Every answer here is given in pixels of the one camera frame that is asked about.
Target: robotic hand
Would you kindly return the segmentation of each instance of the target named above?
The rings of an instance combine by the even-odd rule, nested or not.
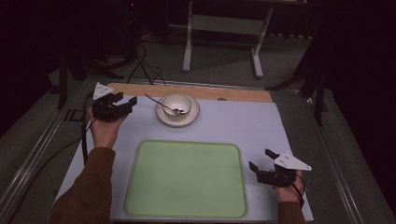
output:
[[[265,155],[274,160],[275,170],[273,172],[259,170],[259,167],[251,161],[248,163],[250,170],[256,173],[257,182],[259,183],[276,187],[288,187],[296,179],[295,170],[312,170],[309,165],[299,161],[288,153],[279,155],[270,149],[265,149]]]
[[[134,97],[128,103],[123,105],[114,105],[123,98],[123,93],[112,94],[112,88],[97,84],[93,93],[93,100],[96,102],[92,105],[93,117],[102,121],[111,122],[132,113],[132,107],[137,104],[137,98]]]

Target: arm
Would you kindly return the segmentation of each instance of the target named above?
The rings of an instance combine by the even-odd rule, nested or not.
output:
[[[297,175],[303,176],[302,171],[297,171]],[[297,176],[294,185],[299,191],[304,190],[303,181]],[[277,188],[276,197],[278,200],[277,218],[278,224],[302,224],[305,223],[303,212],[300,207],[300,195],[292,187]]]
[[[111,207],[111,175],[115,158],[113,148],[118,130],[126,117],[114,122],[93,122],[95,148],[73,186],[53,205],[49,223],[108,223]]]

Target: spoon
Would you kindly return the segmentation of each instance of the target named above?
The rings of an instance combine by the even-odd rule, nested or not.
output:
[[[172,110],[172,112],[174,112],[174,114],[177,115],[177,116],[185,115],[185,114],[186,114],[186,113],[184,113],[184,110],[182,110],[182,109],[177,109],[177,108],[172,109],[171,107],[169,107],[169,106],[167,106],[167,105],[164,105],[163,103],[161,103],[161,102],[155,100],[154,98],[152,98],[151,96],[147,95],[146,93],[145,93],[145,95],[146,95],[150,100],[154,101],[155,103],[157,103],[157,104],[159,104],[159,105],[162,105],[162,106],[165,106],[166,108]]]

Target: dark background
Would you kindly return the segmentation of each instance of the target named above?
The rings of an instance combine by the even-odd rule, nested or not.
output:
[[[134,11],[135,18],[151,24],[164,38],[169,22],[186,22],[187,1],[134,2],[138,8],[129,10]],[[0,3],[3,110],[0,136],[51,88],[48,73],[58,67],[61,50],[76,48],[104,61],[110,51],[122,53],[117,43],[123,37],[125,10],[131,3],[104,0]],[[395,213],[396,4],[393,0],[352,0],[335,1],[333,6],[336,9],[321,26],[325,17],[313,8],[277,8],[268,33],[282,34],[285,38],[315,37],[303,58],[304,66],[307,70],[318,64],[327,68],[326,87],[332,90]],[[196,9],[249,18],[262,15],[256,7],[224,8],[206,1]]]

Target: table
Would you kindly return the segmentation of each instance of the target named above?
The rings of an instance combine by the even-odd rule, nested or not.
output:
[[[251,49],[251,57],[254,65],[255,75],[257,78],[262,78],[262,65],[260,62],[260,49],[262,41],[266,35],[269,22],[271,20],[275,7],[314,7],[319,10],[327,10],[328,3],[310,3],[309,1],[298,0],[257,0],[257,1],[241,1],[241,6],[245,4],[260,4],[264,5],[263,19],[238,19],[227,18],[219,16],[208,16],[193,13],[193,0],[189,1],[188,19],[187,19],[187,44],[184,53],[183,71],[189,72],[191,65],[192,53],[192,30],[205,30],[223,33],[233,33],[242,35],[256,35],[258,37],[257,44]]]
[[[277,203],[274,191],[269,186],[257,183],[255,174],[248,168],[248,161],[260,165],[263,170],[273,168],[273,161],[264,155],[266,148],[270,148],[277,153],[283,151],[291,153],[276,105],[271,103],[271,96],[268,92],[127,84],[110,84],[109,86],[114,87],[117,91],[123,91],[127,95],[138,96],[138,103],[134,107],[134,112],[122,124],[118,142],[114,146],[117,156],[112,177],[113,204],[110,215],[112,221],[257,222],[276,220]],[[155,105],[148,98],[141,97],[144,93],[158,97],[169,92],[181,91],[195,97],[201,107],[198,119],[183,128],[171,128],[161,123],[156,118]],[[227,98],[228,101],[214,100],[218,98]],[[124,209],[124,202],[134,164],[134,153],[137,145],[146,139],[228,142],[238,145],[241,150],[245,176],[247,214],[237,219],[133,217],[128,215]],[[89,138],[88,148],[91,147],[92,140]],[[79,147],[58,196],[62,195],[72,185],[82,168],[83,159]],[[313,220],[309,202],[306,198],[303,212],[307,220]]]

